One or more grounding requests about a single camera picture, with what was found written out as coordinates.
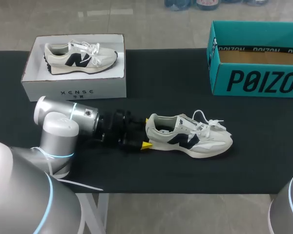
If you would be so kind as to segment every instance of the black tablecloth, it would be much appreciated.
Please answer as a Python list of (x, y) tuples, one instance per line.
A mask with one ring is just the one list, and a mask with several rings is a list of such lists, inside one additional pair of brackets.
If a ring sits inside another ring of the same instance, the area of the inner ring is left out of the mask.
[[(0, 52), (0, 142), (38, 146), (35, 102), (21, 85), (28, 52)], [(125, 154), (89, 142), (75, 154), (68, 179), (107, 193), (277, 193), (293, 176), (293, 99), (221, 97), (210, 91), (205, 49), (126, 51), (127, 98), (77, 101), (100, 110), (148, 117), (201, 109), (224, 119), (233, 146), (193, 159), (181, 152)], [(75, 192), (91, 189), (69, 186)]]

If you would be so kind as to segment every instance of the cardboard box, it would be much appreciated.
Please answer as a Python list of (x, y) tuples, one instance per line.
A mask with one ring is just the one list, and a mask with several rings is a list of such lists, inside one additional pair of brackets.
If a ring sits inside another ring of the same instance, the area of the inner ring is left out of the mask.
[[(66, 44), (72, 39), (99, 43), (100, 47), (114, 49), (118, 53), (111, 69), (97, 74), (75, 72), (52, 75), (43, 58), (45, 43)], [(37, 37), (29, 54), (21, 79), (30, 101), (41, 96), (57, 100), (125, 98), (126, 63), (125, 41), (122, 34), (58, 35)]]
[(293, 22), (214, 21), (207, 58), (214, 95), (293, 98)]

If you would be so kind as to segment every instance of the white shoelace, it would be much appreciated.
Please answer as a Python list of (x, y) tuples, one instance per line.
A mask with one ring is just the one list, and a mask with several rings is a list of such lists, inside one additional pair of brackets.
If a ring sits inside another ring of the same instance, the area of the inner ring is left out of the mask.
[(97, 43), (97, 44), (89, 44), (89, 43), (83, 41), (82, 45), (86, 46), (87, 49), (86, 50), (81, 50), (81, 51), (89, 54), (90, 57), (85, 59), (85, 60), (83, 60), (83, 61), (81, 61), (81, 62), (86, 62), (86, 61), (91, 59), (91, 62), (94, 65), (101, 64), (101, 61), (97, 58), (97, 54), (99, 53), (99, 49), (100, 49), (100, 44), (99, 43)]
[[(194, 120), (194, 117), (195, 117), (195, 114), (200, 112), (204, 118), (204, 120), (206, 121), (207, 124), (205, 123), (202, 123), (202, 122), (197, 122), (196, 120)], [(210, 119), (210, 120), (207, 120), (205, 118), (205, 115), (203, 113), (203, 111), (201, 110), (196, 110), (194, 113), (193, 113), (193, 116), (192, 116), (192, 119), (197, 122), (197, 126), (196, 126), (196, 130), (195, 131), (191, 131), (192, 133), (196, 133), (196, 134), (202, 134), (202, 133), (205, 133), (205, 136), (208, 138), (209, 137), (209, 133), (210, 133), (210, 127), (213, 126), (213, 127), (216, 127), (216, 128), (220, 128), (220, 129), (223, 129), (223, 130), (226, 130), (226, 128), (221, 125), (219, 122), (223, 122), (223, 120), (213, 120), (213, 119)]]

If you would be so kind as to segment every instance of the gray floor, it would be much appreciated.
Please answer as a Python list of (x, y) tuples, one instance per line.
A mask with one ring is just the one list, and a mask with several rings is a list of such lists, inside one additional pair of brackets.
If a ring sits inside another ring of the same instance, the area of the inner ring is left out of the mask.
[[(170, 12), (164, 0), (0, 0), (0, 50), (30, 50), (38, 35), (124, 33), (127, 49), (206, 47), (212, 20), (293, 21), (293, 0)], [(268, 234), (269, 195), (110, 198), (107, 234)]]
[(205, 47), (212, 20), (293, 21), (293, 0), (170, 12), (164, 0), (0, 0), (0, 50), (30, 50), (37, 35), (124, 33), (127, 49)]

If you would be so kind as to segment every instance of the white sneaker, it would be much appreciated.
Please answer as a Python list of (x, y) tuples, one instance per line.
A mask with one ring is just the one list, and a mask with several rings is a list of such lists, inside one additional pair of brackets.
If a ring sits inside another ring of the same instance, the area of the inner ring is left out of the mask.
[[(200, 112), (206, 121), (197, 122), (194, 119)], [(231, 134), (219, 122), (207, 121), (200, 110), (189, 118), (184, 114), (164, 117), (152, 114), (146, 122), (146, 135), (152, 149), (179, 150), (194, 158), (212, 157), (223, 153), (232, 145)]]
[(44, 46), (44, 58), (53, 75), (72, 72), (94, 74), (109, 69), (117, 59), (117, 52), (100, 44), (70, 41), (65, 45)]

